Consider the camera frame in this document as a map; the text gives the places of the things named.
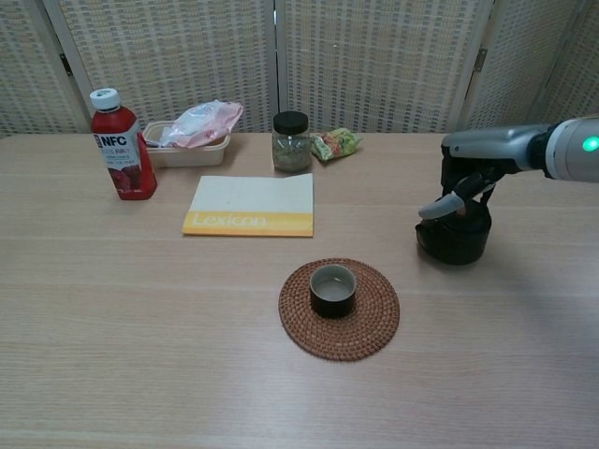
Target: round rattan coaster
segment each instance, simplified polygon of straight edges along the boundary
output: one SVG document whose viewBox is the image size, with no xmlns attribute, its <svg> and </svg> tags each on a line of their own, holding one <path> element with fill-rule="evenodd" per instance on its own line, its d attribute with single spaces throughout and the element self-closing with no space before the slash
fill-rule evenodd
<svg viewBox="0 0 599 449">
<path fill-rule="evenodd" d="M 326 264 L 348 267 L 358 281 L 354 310 L 343 318 L 322 318 L 310 306 L 310 276 Z M 291 340 L 305 351 L 328 360 L 352 361 L 389 343 L 400 323 L 400 302 L 376 269 L 352 259 L 322 259 L 289 276 L 279 296 L 279 315 Z"/>
</svg>

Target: green light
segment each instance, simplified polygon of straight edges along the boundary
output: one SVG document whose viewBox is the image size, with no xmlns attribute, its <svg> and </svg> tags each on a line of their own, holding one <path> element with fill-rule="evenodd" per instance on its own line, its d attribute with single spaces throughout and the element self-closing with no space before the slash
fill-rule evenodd
<svg viewBox="0 0 599 449">
<path fill-rule="evenodd" d="M 586 138 L 584 142 L 582 142 L 582 149 L 585 152 L 594 152 L 595 150 L 599 150 L 599 137 L 590 136 Z"/>
</svg>

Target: yellow book cover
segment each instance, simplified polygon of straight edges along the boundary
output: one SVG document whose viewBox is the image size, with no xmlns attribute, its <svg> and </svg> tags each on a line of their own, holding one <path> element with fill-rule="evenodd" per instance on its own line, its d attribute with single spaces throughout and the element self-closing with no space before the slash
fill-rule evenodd
<svg viewBox="0 0 599 449">
<path fill-rule="evenodd" d="M 288 178 L 203 176 L 183 233 L 198 236 L 312 237 L 312 174 Z"/>
</svg>

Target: plastic bag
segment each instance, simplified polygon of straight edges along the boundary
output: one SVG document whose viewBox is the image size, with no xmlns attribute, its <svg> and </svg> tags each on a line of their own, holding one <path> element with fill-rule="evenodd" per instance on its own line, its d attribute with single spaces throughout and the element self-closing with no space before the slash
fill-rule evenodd
<svg viewBox="0 0 599 449">
<path fill-rule="evenodd" d="M 239 103 L 214 100 L 193 106 L 162 131 L 161 147 L 195 148 L 231 134 L 243 113 Z"/>
<path fill-rule="evenodd" d="M 313 135 L 311 151 L 320 161 L 327 162 L 353 154 L 360 141 L 361 138 L 349 129 L 339 128 L 329 133 Z"/>
</svg>

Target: glass jar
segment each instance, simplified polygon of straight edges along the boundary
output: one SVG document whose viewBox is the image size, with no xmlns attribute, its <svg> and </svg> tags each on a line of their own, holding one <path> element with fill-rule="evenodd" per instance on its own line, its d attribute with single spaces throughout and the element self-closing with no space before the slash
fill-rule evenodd
<svg viewBox="0 0 599 449">
<path fill-rule="evenodd" d="M 293 172 L 312 163 L 308 116 L 289 110 L 272 119 L 272 162 L 277 170 Z"/>
</svg>

